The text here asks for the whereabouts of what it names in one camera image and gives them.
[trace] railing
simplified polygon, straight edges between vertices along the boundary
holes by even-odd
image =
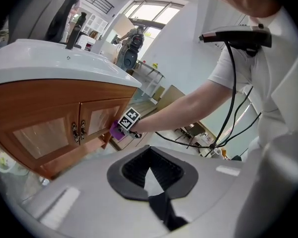
[[[107,0],[85,0],[89,3],[91,3],[96,8],[100,9],[104,13],[108,13],[111,8],[114,8],[114,6]]]

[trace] cabinet handle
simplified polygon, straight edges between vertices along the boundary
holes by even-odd
[[[79,143],[79,135],[78,135],[77,126],[76,126],[75,122],[72,123],[72,131],[73,131],[73,136],[74,136],[75,142]]]
[[[81,121],[81,124],[80,124],[80,139],[81,140],[84,140],[85,139],[85,135],[86,135],[86,132],[85,132],[85,121]]]

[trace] black faucet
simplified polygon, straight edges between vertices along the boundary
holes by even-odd
[[[82,12],[81,15],[79,16],[78,20],[77,20],[77,23],[75,24],[75,26],[72,30],[72,33],[71,33],[71,35],[69,37],[69,40],[66,44],[66,49],[68,49],[68,50],[73,49],[73,47],[76,43],[78,34],[79,34],[79,32],[81,30],[81,27],[83,26],[85,20],[86,20],[86,13]]]

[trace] purple object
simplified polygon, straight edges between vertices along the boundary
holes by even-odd
[[[115,120],[114,123],[111,125],[109,132],[118,141],[122,140],[123,137],[125,136],[125,134],[119,130],[119,125],[117,120]]]

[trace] wooden cabinet door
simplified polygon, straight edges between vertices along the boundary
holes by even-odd
[[[80,144],[108,133],[110,126],[114,120],[120,118],[129,101],[130,98],[125,98],[81,103]]]
[[[11,113],[11,118],[0,122],[0,144],[28,168],[39,169],[79,146],[78,115],[79,103]]]

